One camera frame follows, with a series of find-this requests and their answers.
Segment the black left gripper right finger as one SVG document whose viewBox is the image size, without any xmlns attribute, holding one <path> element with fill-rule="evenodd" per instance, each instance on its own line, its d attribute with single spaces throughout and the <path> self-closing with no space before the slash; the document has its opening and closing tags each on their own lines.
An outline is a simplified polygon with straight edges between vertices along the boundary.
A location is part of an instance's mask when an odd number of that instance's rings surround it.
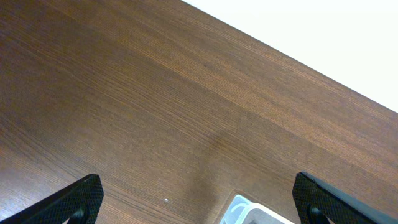
<svg viewBox="0 0 398 224">
<path fill-rule="evenodd" d="M 306 172 L 296 174 L 292 195 L 302 223 L 397 223 L 395 218 Z"/>
</svg>

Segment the clear plastic container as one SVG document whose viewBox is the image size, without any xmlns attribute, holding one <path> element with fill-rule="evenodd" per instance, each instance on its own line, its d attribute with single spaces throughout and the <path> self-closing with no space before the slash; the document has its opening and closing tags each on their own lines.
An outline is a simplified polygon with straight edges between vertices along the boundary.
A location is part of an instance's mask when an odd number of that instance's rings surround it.
<svg viewBox="0 0 398 224">
<path fill-rule="evenodd" d="M 227 204 L 219 224 L 293 224 L 271 209 L 236 194 Z"/>
</svg>

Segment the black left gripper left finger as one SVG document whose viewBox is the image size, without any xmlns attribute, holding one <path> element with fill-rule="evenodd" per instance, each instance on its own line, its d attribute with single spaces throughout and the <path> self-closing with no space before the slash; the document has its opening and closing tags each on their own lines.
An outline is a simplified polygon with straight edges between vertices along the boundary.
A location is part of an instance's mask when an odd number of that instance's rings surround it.
<svg viewBox="0 0 398 224">
<path fill-rule="evenodd" d="M 1 223 L 94 224 L 103 198 L 100 176 L 89 174 Z"/>
</svg>

